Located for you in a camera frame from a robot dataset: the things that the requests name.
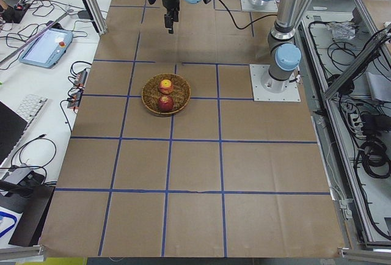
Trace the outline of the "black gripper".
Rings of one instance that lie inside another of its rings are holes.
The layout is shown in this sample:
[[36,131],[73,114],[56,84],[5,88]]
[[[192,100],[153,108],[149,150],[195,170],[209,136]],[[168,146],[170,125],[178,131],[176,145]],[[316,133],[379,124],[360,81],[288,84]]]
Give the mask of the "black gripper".
[[179,21],[180,0],[162,0],[163,6],[168,12],[164,15],[164,25],[169,34],[174,33],[174,22]]

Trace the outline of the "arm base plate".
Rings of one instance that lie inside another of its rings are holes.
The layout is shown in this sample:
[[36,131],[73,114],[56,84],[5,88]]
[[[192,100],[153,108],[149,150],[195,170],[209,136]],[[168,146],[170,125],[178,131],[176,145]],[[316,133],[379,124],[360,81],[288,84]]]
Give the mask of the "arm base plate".
[[277,13],[279,0],[275,0],[273,3],[256,8],[249,0],[241,0],[241,10],[243,12],[263,12],[263,13]]
[[284,103],[301,101],[294,73],[286,81],[277,81],[269,75],[269,65],[250,64],[249,69],[254,101]]

